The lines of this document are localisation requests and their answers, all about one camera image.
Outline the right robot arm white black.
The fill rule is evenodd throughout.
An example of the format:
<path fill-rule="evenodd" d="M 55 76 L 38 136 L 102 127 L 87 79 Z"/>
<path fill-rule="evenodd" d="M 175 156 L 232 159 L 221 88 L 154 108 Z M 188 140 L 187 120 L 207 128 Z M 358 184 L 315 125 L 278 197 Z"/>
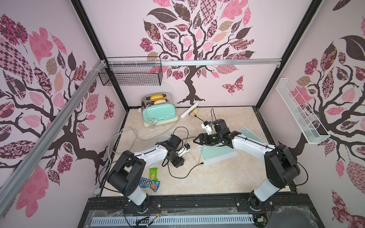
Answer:
<path fill-rule="evenodd" d="M 214 134 L 199 134 L 193 142 L 200 146 L 228 146 L 247 152 L 265 163 L 266 178 L 248 198 L 252 210 L 260 211 L 272 195 L 289 186 L 300 175 L 299 164 L 287 146 L 261 143 L 238 131 L 230 131 L 223 119 L 213 121 L 213 127 Z"/>

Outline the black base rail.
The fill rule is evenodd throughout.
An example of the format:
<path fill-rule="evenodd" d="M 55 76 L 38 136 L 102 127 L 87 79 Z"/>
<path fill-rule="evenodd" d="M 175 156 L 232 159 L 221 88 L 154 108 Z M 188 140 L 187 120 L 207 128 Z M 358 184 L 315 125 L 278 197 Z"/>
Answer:
<path fill-rule="evenodd" d="M 313 209 L 314 206 L 307 194 L 294 194 L 291 192 L 279 192 L 262 203 L 261 211 L 270 211 L 283 206 L 304 207 Z M 152 195 L 145 206 L 137 206 L 127 197 L 95 197 L 87 200 L 84 214 L 94 210 L 123 210 L 130 213 L 156 212 L 161 210 L 187 210 L 207 208 L 234 208 L 239 212 L 253 212 L 253 206 L 249 204 L 248 193 L 227 194 L 193 194 L 193 195 Z"/>

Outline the blue m&m's candy bag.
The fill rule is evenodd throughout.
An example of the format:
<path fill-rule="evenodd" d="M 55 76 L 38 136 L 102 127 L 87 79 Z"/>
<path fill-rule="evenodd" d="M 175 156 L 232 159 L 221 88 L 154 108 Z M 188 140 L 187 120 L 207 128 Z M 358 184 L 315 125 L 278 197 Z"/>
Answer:
<path fill-rule="evenodd" d="M 157 192 L 160 186 L 160 182 L 158 180 L 150 180 L 146 178 L 141 178 L 139 182 L 139 187 L 141 188 L 149 188 L 154 192 Z"/>

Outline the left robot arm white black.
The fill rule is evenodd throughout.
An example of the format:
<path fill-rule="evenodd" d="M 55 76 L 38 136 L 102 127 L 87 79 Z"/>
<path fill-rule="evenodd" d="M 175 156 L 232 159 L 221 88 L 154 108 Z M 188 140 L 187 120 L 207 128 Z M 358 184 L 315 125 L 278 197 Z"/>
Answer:
<path fill-rule="evenodd" d="M 190 151 L 190 144 L 181 138 L 171 135 L 168 140 L 157 142 L 156 145 L 139 153 L 124 151 L 106 176 L 106 181 L 128 197 L 138 212 L 145 212 L 149 205 L 149 196 L 140 187 L 144 169 L 163 161 L 170 162 L 174 167 L 183 166 L 183 155 Z"/>

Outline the green wireless keyboard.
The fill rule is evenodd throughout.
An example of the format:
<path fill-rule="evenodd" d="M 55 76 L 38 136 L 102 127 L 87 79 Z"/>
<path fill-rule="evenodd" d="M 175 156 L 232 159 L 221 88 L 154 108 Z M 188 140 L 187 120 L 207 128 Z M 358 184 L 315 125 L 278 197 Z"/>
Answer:
<path fill-rule="evenodd" d="M 236 150 L 228 146 L 199 145 L 198 151 L 204 165 L 210 165 L 238 156 Z"/>

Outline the white power strip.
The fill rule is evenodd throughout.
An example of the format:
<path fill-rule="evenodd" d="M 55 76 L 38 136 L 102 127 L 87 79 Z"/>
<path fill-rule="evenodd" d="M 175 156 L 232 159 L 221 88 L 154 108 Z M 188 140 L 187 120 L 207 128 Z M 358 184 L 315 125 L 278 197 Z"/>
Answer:
<path fill-rule="evenodd" d="M 194 103 L 190 108 L 188 108 L 181 116 L 181 119 L 184 119 L 186 116 L 188 116 L 197 106 L 199 105 L 198 102 Z"/>

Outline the yellow bread slice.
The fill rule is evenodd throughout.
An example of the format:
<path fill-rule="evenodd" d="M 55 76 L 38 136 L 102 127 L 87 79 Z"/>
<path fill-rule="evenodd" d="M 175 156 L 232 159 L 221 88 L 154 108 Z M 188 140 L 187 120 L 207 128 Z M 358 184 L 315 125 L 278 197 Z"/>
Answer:
<path fill-rule="evenodd" d="M 157 101 L 157 100 L 161 100 L 163 98 L 164 98 L 164 95 L 162 95 L 162 94 L 156 94 L 156 95 L 150 96 L 151 101 Z"/>

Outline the green snack packet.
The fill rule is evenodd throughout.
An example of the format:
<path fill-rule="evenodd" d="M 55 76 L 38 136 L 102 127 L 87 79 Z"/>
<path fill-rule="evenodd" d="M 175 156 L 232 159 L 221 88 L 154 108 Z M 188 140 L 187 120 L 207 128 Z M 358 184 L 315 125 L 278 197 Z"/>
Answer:
<path fill-rule="evenodd" d="M 158 168 L 151 168 L 150 169 L 150 179 L 151 180 L 158 181 L 157 171 L 158 171 Z"/>

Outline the mint green toaster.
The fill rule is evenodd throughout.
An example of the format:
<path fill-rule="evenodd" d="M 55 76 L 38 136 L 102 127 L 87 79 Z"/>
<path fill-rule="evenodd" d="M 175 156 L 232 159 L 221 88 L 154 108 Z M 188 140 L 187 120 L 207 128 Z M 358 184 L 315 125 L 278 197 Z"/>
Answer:
<path fill-rule="evenodd" d="M 164 95 L 164 98 L 157 101 L 151 101 L 150 96 L 156 94 L 162 94 Z M 142 97 L 139 112 L 142 114 L 145 127 L 153 128 L 156 125 L 168 124 L 178 120 L 172 95 L 168 92 L 159 92 Z"/>

